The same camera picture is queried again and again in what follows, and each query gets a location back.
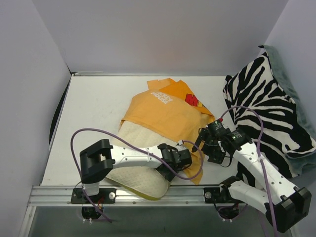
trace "white wall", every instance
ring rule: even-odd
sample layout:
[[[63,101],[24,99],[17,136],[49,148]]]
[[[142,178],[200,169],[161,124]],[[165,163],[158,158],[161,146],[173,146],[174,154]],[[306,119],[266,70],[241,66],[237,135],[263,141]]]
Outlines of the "white wall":
[[[277,48],[307,115],[316,128],[316,1],[290,0],[266,44]],[[316,235],[316,173],[312,171],[295,182],[312,192],[307,218],[299,223],[301,237]]]
[[[72,72],[225,75],[259,53],[288,0],[33,0]]]
[[[70,78],[31,0],[0,1],[0,236],[19,233],[48,156],[50,122]]]

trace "zebra print pillow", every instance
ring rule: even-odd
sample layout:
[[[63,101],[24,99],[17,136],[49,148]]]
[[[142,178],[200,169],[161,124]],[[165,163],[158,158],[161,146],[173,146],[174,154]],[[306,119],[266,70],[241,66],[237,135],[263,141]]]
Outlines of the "zebra print pillow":
[[[263,155],[284,177],[300,174],[301,166],[308,163],[306,157],[316,151],[316,142],[297,123],[295,101],[274,78],[267,54],[249,63],[234,77],[227,76],[223,92],[228,108],[247,106],[263,120],[264,133],[260,144]],[[260,133],[257,117],[243,108],[233,109],[230,114],[236,127],[256,142]],[[246,174],[247,170],[239,163],[238,172]],[[254,186],[254,179],[249,180],[248,175],[247,179]]]

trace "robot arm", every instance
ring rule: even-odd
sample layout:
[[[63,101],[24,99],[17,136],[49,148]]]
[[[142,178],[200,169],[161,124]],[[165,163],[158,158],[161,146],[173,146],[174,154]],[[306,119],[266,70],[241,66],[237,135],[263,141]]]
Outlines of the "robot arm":
[[[204,141],[202,151],[209,156],[208,161],[221,164],[227,152],[243,164],[261,186],[266,188],[260,163],[260,159],[263,160],[279,232],[284,233],[307,216],[311,193],[306,188],[299,189],[285,179],[265,157],[258,157],[256,145],[242,130],[231,132],[223,127],[222,120],[219,119],[200,131],[196,144],[199,145],[201,141]],[[253,206],[264,213],[272,223],[266,192],[251,187],[234,176],[223,181],[220,189],[225,198],[241,200]]]
[[[115,168],[146,166],[156,169],[168,181],[171,181],[175,175],[160,160],[150,155],[161,158],[175,172],[179,172],[192,164],[190,151],[183,145],[172,147],[167,144],[160,144],[159,146],[140,149],[144,153],[110,145],[108,139],[103,139],[81,151],[81,182],[87,195],[97,195],[99,182]]]

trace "yellow paper bag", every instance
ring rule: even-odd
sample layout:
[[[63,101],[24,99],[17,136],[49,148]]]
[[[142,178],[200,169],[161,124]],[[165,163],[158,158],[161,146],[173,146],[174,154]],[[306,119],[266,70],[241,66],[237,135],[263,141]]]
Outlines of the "yellow paper bag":
[[[173,79],[166,78],[163,80],[149,80],[147,86],[149,90],[159,90],[173,83],[176,83]]]
[[[197,99],[197,97],[184,81],[180,80],[178,82],[170,83],[168,86],[160,88],[159,91],[184,100],[189,105],[199,110],[201,113],[210,115],[210,122],[214,121],[213,114],[202,104],[201,101]]]
[[[133,97],[122,119],[139,124],[174,142],[189,140],[195,142],[200,127],[205,127],[213,115],[203,114],[184,100],[163,93],[148,90]],[[200,167],[200,157],[192,155],[192,165],[184,170],[188,177],[196,174]],[[192,181],[198,184],[202,172]]]

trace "pillow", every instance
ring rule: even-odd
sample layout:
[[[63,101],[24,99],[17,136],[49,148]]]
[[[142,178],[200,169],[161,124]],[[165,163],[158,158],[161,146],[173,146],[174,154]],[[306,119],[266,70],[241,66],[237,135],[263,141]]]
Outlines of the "pillow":
[[[293,100],[295,101],[298,124],[301,127],[303,127],[306,131],[308,131],[311,137],[316,139],[316,132],[312,124],[309,122],[309,120],[306,118],[304,114],[304,109],[301,104],[300,98],[298,97],[290,79],[288,78],[285,72],[285,68],[278,51],[274,47],[268,46],[268,45],[262,45],[259,47],[265,49],[268,55],[270,67],[273,72],[274,78],[277,80],[279,85],[283,88],[285,93],[289,95],[290,97],[292,97]]]
[[[228,108],[243,105],[259,114],[264,125],[261,153],[284,177],[295,177],[301,174],[305,165],[316,164],[316,142],[311,137],[313,131],[307,131],[306,126],[298,123],[298,112],[299,118],[306,118],[301,114],[302,107],[298,108],[292,98],[294,94],[287,94],[276,80],[266,52],[234,77],[227,76],[223,93]],[[236,127],[256,143],[260,133],[257,117],[243,108],[233,109],[230,114]],[[238,176],[242,178],[241,174],[245,174],[249,181],[250,175],[246,173],[247,170],[239,163]],[[253,177],[249,184],[254,186]]]

